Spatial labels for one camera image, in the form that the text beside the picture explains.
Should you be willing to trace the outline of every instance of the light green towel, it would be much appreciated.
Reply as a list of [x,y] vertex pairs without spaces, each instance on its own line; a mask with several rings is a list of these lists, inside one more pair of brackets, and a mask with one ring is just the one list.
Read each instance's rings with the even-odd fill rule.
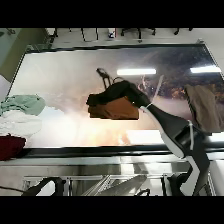
[[6,97],[0,105],[0,116],[5,111],[20,110],[25,114],[39,115],[45,107],[45,100],[37,95],[14,95]]

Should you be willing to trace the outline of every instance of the crumpled cloth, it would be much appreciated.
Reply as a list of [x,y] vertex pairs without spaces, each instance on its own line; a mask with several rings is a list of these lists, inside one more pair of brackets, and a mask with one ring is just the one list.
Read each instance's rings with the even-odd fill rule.
[[39,117],[20,110],[6,111],[0,117],[0,136],[11,134],[28,139],[39,132],[41,127],[42,121]]
[[222,132],[224,123],[209,87],[186,85],[185,92],[196,126],[204,132]]
[[0,160],[15,157],[25,146],[26,139],[15,136],[0,136]]
[[0,116],[5,111],[21,110],[25,114],[39,115],[45,107],[45,100],[37,95],[14,95],[6,97],[0,104]]
[[113,100],[105,105],[98,104],[88,108],[90,118],[111,120],[138,120],[139,112],[125,97]]

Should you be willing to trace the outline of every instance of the white floor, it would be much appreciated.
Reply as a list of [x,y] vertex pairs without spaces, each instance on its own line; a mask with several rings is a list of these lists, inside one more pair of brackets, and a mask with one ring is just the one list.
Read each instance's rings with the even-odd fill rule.
[[[54,44],[60,43],[75,43],[83,41],[80,28],[71,28],[72,32],[69,32],[68,28],[59,28],[58,37],[55,38]],[[180,29],[178,35],[174,35],[176,29],[173,28],[156,28],[156,35],[152,35],[152,31],[149,29],[142,29],[142,39],[155,40],[164,38],[164,41],[168,39],[175,40],[180,43],[195,43],[197,39],[202,38],[210,51],[212,52],[216,62],[222,71],[224,71],[224,28],[194,28],[192,31],[188,31],[188,28]],[[99,41],[111,40],[108,38],[107,28],[98,28]],[[124,36],[120,35],[121,28],[117,28],[116,40],[131,40],[138,38],[137,30],[127,31]],[[85,28],[84,34],[86,41],[96,40],[95,28]]]

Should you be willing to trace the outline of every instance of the table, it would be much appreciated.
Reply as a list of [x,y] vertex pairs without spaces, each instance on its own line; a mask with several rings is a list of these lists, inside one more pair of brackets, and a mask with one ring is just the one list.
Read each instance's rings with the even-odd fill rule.
[[184,86],[211,84],[223,111],[220,73],[192,74],[190,68],[214,65],[204,44],[151,44],[54,49],[24,56],[9,95],[38,94],[46,101],[39,115],[43,126],[27,147],[95,147],[163,144],[154,123],[140,113],[137,121],[90,119],[86,100],[104,91],[96,69],[113,77],[123,68],[155,68],[156,75],[127,76],[152,98],[160,75],[163,83],[155,104],[164,111],[192,119]]

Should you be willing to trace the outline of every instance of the floor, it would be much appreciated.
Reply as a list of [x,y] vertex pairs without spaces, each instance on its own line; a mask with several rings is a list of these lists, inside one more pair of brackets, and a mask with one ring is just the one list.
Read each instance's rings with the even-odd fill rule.
[[[95,29],[93,28],[86,28],[84,29],[85,37],[87,41],[95,41],[96,34]],[[107,28],[99,28],[99,41],[106,41],[109,40],[108,38],[108,29]],[[171,28],[158,28],[156,32],[156,36],[152,36],[151,30],[143,30],[142,31],[142,38],[143,39],[150,39],[150,40],[177,40],[182,41],[185,43],[186,41],[192,41],[195,43],[197,39],[202,38],[208,45],[209,49],[211,50],[216,62],[218,63],[219,67],[222,71],[224,71],[224,29],[223,28],[194,28],[193,31],[189,32],[188,29],[181,29],[179,34],[175,36],[173,34],[174,29]],[[58,38],[55,38],[54,44],[58,44],[60,46],[61,43],[71,43],[71,42],[81,42],[82,35],[81,31],[78,28],[72,28],[72,32],[69,32],[68,29],[60,28],[58,29]],[[131,40],[137,39],[138,33],[137,32],[127,32],[125,33],[124,37],[120,36],[120,29],[117,30],[117,37],[116,39],[119,40]],[[70,175],[73,174],[72,167],[64,167],[63,169],[68,171]],[[9,187],[16,187],[21,189],[22,182],[21,178],[24,175],[57,175],[57,172],[61,172],[57,170],[55,167],[0,167],[0,185],[2,186],[9,186]],[[0,195],[20,195],[20,193],[13,192],[13,191],[6,191],[0,190]]]

